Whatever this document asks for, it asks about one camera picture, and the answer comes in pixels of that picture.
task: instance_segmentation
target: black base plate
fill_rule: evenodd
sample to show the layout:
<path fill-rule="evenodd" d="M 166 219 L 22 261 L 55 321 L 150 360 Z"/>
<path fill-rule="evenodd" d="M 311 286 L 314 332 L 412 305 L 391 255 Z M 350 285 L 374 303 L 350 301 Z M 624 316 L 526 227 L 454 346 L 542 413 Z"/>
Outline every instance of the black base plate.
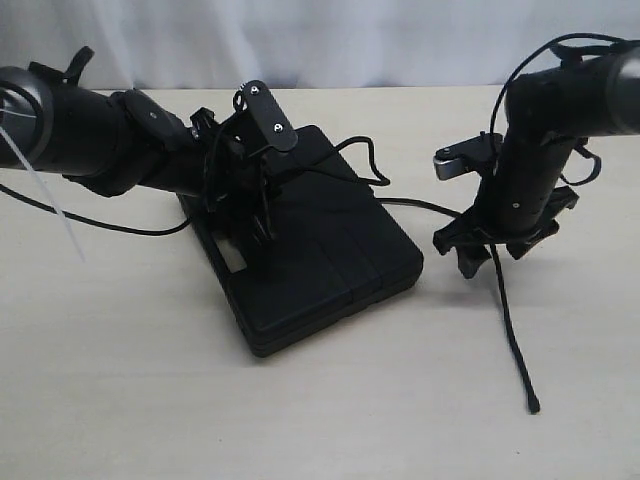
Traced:
<path fill-rule="evenodd" d="M 315 126 L 299 129 L 298 137 L 290 156 L 303 165 L 332 148 Z M 355 178 L 339 154 L 320 166 Z M 366 185 L 315 173 L 285 184 L 271 204 L 277 239 L 259 267 L 235 273 L 214 240 L 210 215 L 198 199 L 179 198 L 258 357 L 410 288 L 422 272 L 422 253 Z"/>

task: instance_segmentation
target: white table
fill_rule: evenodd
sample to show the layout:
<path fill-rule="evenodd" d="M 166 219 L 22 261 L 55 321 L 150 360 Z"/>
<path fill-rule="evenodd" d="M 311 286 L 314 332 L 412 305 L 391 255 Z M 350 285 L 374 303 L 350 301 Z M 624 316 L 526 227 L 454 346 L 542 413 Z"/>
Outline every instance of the white table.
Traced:
<path fill-rule="evenodd" d="M 439 183 L 441 146 L 487 128 L 487 88 L 279 91 L 292 123 L 366 134 L 380 194 L 464 209 L 477 177 Z M 184 119 L 229 91 L 156 91 Z M 425 254 L 417 286 L 266 361 L 248 353 L 191 230 L 161 239 L 59 221 L 0 196 L 2 479 L 631 479 L 640 475 L 640 138 L 594 140 L 601 178 L 525 259 L 505 255 L 530 416 L 491 265 L 440 257 L 448 219 L 389 207 Z M 366 171 L 364 149 L 346 154 Z M 572 159 L 575 177 L 589 162 Z M 22 172 L 2 183 L 38 196 Z M 67 209 L 160 228 L 173 195 L 104 199 L 61 178 Z"/>

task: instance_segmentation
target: white backdrop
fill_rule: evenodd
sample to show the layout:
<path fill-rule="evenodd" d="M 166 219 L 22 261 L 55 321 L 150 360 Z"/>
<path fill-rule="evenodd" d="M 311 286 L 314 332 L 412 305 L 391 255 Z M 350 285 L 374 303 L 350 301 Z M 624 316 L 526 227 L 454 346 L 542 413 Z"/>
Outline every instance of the white backdrop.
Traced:
<path fill-rule="evenodd" d="M 638 0 L 0 0 L 0 65 L 86 44 L 91 88 L 491 84 L 553 36 L 639 20 Z"/>

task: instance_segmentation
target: cable end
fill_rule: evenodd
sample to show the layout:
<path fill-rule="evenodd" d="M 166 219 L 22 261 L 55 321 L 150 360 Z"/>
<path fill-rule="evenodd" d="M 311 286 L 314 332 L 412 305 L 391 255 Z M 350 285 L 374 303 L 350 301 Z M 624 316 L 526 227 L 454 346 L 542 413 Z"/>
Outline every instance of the cable end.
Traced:
<path fill-rule="evenodd" d="M 529 407 L 529 413 L 531 415 L 540 413 L 540 400 L 538 400 L 535 393 L 527 395 L 527 406 Z"/>

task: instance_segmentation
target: white curtain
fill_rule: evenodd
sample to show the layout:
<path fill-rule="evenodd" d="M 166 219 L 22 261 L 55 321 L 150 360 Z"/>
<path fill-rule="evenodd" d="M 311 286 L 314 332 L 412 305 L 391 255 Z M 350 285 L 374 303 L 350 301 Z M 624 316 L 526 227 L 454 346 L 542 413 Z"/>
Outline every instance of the white curtain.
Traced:
<path fill-rule="evenodd" d="M 640 38 L 640 0 L 0 0 L 0 65 L 89 45 L 90 88 L 491 84 L 571 31 Z"/>

